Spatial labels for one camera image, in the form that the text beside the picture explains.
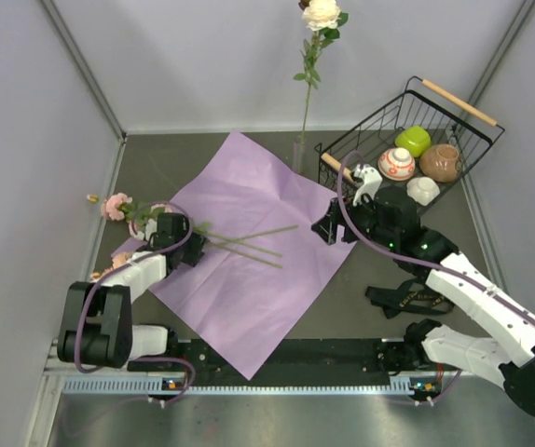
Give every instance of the glass vase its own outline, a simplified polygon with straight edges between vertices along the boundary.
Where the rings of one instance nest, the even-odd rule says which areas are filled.
[[[293,146],[293,172],[302,175],[305,166],[305,142],[298,135]]]

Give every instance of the wooden handle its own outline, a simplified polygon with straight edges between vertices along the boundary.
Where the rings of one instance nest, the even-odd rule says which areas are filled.
[[[322,160],[324,163],[327,163],[328,165],[330,165],[330,168],[332,168],[336,172],[340,172],[340,168],[342,165],[340,165],[340,162],[338,160],[336,160],[335,158],[333,158],[327,153],[322,154]],[[344,168],[344,178],[354,184],[354,180],[352,179],[352,176],[350,175],[350,169]]]
[[[439,87],[438,85],[434,84],[432,81],[428,79],[423,79],[423,86],[428,88],[429,90],[434,91],[440,96],[443,96],[450,102],[454,102],[458,107],[461,107],[464,111],[468,112],[472,116],[476,116],[481,121],[484,121],[488,123],[490,126],[497,126],[498,121],[493,119],[491,116],[484,114],[478,109],[475,109],[472,107],[468,102],[464,102],[460,98],[454,96],[449,91],[444,90],[443,88]]]

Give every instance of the purple cloth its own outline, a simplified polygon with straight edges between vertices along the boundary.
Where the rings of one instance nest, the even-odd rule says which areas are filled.
[[[352,249],[350,244],[327,246],[310,230],[333,196],[294,174],[257,143],[231,133],[203,172],[172,202],[196,223],[211,222],[210,231],[225,237],[298,224],[295,230],[247,241],[279,252],[281,258],[231,246],[283,268],[207,247],[198,266],[180,266],[150,291],[251,379]],[[138,246],[139,241],[130,239],[115,253]]]

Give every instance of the green cup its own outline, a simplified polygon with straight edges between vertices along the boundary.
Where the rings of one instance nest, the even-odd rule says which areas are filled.
[[[404,147],[414,158],[422,156],[432,145],[432,137],[421,126],[413,126],[396,137],[396,147]]]

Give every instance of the wire basket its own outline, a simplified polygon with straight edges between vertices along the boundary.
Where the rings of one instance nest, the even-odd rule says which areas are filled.
[[[440,100],[445,102],[446,107],[439,103]],[[458,148],[462,165],[460,175],[456,180],[451,183],[438,183],[439,196],[427,206],[418,205],[419,215],[432,207],[454,184],[467,175],[505,131],[496,120],[468,103],[431,81],[413,76],[406,83],[402,94],[386,103],[327,147],[323,148],[321,143],[315,146],[315,150],[320,154],[319,184],[336,190],[339,161],[354,150],[362,154],[365,163],[374,168],[377,167],[379,157],[386,150],[396,147],[396,137],[403,130],[413,126],[426,129],[431,136],[432,145],[449,143]],[[350,168],[358,161],[353,160]],[[417,162],[415,173],[411,178],[423,175]],[[383,182],[380,187],[389,184],[405,187],[408,183],[408,180],[398,182],[382,177]],[[356,190],[349,176],[345,176],[343,189],[345,196],[353,195]]]

